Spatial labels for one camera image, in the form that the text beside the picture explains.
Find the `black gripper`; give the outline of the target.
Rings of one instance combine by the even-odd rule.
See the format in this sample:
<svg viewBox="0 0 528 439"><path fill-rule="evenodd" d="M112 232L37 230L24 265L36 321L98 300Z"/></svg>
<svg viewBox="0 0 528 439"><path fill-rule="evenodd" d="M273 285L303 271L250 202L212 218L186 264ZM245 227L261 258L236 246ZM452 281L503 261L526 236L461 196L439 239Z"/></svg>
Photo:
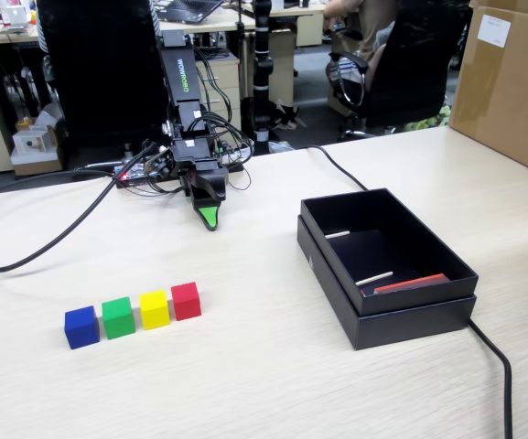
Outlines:
<svg viewBox="0 0 528 439"><path fill-rule="evenodd" d="M219 225L219 209L226 199L228 171L220 168L215 158L176 161L172 176L190 182L192 206L205 228L215 231Z"/></svg>

